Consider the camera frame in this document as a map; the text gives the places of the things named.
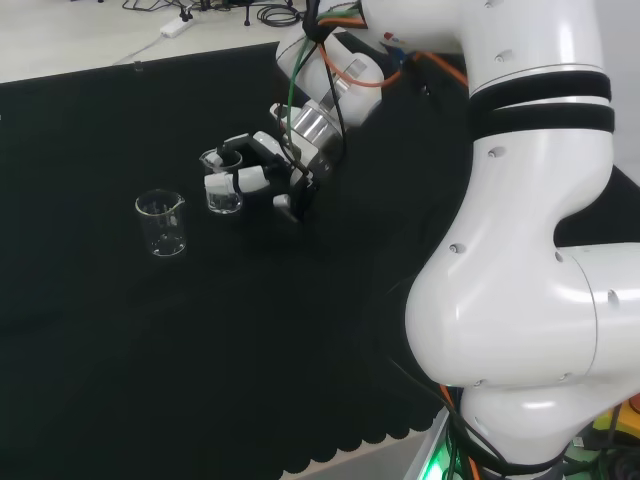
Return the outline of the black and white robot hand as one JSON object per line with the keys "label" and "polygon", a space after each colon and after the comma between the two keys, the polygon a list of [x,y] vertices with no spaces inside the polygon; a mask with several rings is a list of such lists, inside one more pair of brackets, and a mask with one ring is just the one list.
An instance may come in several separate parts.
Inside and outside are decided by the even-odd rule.
{"label": "black and white robot hand", "polygon": [[301,108],[275,104],[271,115],[281,128],[280,138],[245,133],[200,156],[211,212],[235,214],[246,197],[268,193],[274,208],[298,223],[330,177],[343,137],[329,113],[309,100]]}

